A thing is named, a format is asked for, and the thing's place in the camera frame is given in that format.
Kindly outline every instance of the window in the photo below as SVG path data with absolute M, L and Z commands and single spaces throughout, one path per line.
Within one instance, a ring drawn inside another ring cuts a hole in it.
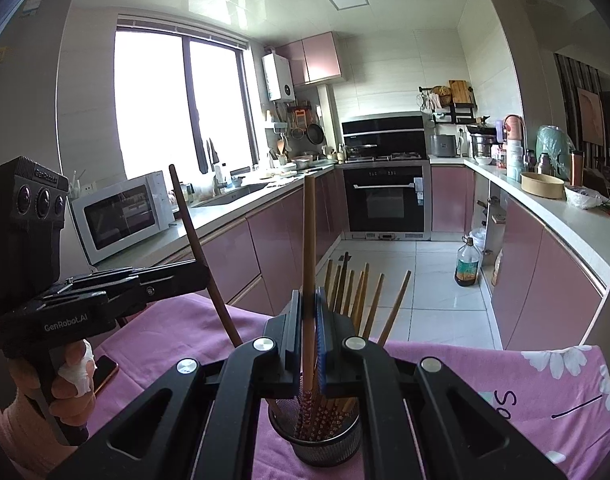
M 116 32 L 118 139 L 127 178 L 176 165 L 183 182 L 211 171 L 206 142 L 236 170 L 258 161 L 242 51 L 188 36 Z

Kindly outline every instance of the camera lens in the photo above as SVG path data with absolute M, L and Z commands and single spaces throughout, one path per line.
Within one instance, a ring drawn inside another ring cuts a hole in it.
M 50 210 L 50 192 L 47 189 L 41 189 L 36 200 L 36 212 L 38 218 L 45 218 Z
M 56 197 L 56 202 L 54 202 L 54 214 L 56 216 L 60 216 L 60 214 L 63 212 L 65 206 L 65 201 L 63 200 L 63 197 L 61 197 L 60 195 Z
M 21 189 L 18 190 L 18 198 L 17 198 L 17 206 L 18 212 L 21 215 L 27 213 L 29 209 L 29 204 L 31 203 L 32 192 L 29 190 L 27 186 L 22 186 Z

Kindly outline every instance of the white flower pattern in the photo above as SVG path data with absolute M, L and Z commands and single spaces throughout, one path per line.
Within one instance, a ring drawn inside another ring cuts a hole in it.
M 581 367 L 587 364 L 587 358 L 583 352 L 588 352 L 591 349 L 591 345 L 579 345 L 563 350 L 521 352 L 521 354 L 539 372 L 549 365 L 551 376 L 555 379 L 560 379 L 563 376 L 565 368 L 573 377 L 578 376 L 581 372 Z
M 610 412 L 610 371 L 607 370 L 607 365 L 600 365 L 600 392 L 605 395 L 605 408 Z

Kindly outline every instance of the faucet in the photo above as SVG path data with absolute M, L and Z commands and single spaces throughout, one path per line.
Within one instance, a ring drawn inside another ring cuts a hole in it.
M 218 179 L 216 178 L 216 175 L 214 175 L 214 179 L 213 179 L 213 188 L 214 188 L 214 196 L 218 196 L 221 193 L 221 189 L 225 189 L 227 187 L 227 183 L 226 182 L 219 182 Z

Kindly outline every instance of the metal mesh cup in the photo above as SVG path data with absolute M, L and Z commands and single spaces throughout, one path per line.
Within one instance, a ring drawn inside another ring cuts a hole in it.
M 360 446 L 360 420 L 358 404 L 344 418 L 340 428 L 333 436 L 318 441 L 302 440 L 295 435 L 298 431 L 300 401 L 299 399 L 278 399 L 280 413 L 275 414 L 268 409 L 269 420 L 276 433 L 287 440 L 296 456 L 307 465 L 315 467 L 331 467 L 349 460 Z M 330 423 L 332 414 L 328 414 Z

